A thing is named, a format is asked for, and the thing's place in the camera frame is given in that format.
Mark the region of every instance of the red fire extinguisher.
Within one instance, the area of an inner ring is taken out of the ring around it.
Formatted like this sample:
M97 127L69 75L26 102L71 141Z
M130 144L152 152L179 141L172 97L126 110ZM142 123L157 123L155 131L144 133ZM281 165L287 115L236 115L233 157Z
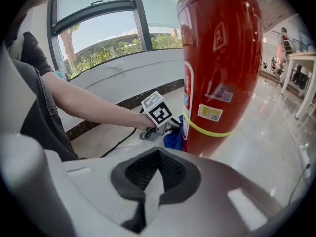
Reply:
M209 157L253 95L263 28L256 0L179 0L184 53L182 150Z

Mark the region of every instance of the greenery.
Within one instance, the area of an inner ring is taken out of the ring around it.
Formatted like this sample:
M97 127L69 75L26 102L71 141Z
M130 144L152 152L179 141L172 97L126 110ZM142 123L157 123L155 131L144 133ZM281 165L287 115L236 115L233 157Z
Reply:
M182 41L172 35L158 35L151 38L153 49L182 48ZM142 48L139 39L133 39L132 42L106 41L101 45L76 55L74 61L75 70L72 70L68 59L64 61L69 78L82 73L107 60L141 52Z

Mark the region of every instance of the yellow band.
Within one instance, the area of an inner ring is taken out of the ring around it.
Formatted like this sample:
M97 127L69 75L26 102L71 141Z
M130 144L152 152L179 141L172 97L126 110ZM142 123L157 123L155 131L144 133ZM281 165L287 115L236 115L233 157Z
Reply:
M186 120L186 122L188 122L188 124L189 124L192 128L194 128L196 131L198 131L198 132L200 132L200 133L202 133L202 134L205 134L205 135L207 135L207 136L212 136L212 137L226 137L226 136L232 134L233 131L234 131L234 130L233 130L233 131L226 132L226 133L209 132L209 131L206 131L206 130L204 130L204 129L198 127L196 124L193 124L193 123L188 119L188 117L185 115L185 113L183 113L183 117L184 117L184 119Z

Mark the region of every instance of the floor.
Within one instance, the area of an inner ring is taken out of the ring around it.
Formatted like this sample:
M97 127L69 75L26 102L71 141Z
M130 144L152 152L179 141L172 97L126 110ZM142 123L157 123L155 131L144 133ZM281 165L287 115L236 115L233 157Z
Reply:
M259 79L251 102L235 132L230 135L211 159L231 166L265 189L282 206L287 206L307 161L316 160L316 120L294 115L301 103L290 93L282 96L281 89ZM183 89L164 95L175 116L182 114ZM100 125L72 141L80 157L98 158L132 128ZM163 137L154 142L138 139L137 131L110 154L121 150L144 151L152 146L163 146ZM307 189L312 168L305 171L293 194L292 201Z

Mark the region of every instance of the table leg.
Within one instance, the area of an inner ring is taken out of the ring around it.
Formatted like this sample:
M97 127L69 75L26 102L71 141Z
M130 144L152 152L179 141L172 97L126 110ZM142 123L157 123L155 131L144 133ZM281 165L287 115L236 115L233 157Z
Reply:
M308 87L307 93L304 97L304 100L303 100L300 108L298 109L297 113L295 114L295 117L297 119L301 119L304 116L304 114L307 110L308 104L312 100L315 84L316 84L316 58L314 59L313 73L312 73L310 86Z
M290 77L291 77L291 71L292 71L292 67L293 67L293 59L290 58L290 62L288 64L288 69L287 69L287 74L286 74L286 78L285 78L285 82L281 91L281 94L284 95L287 85L288 85L288 81L290 81Z

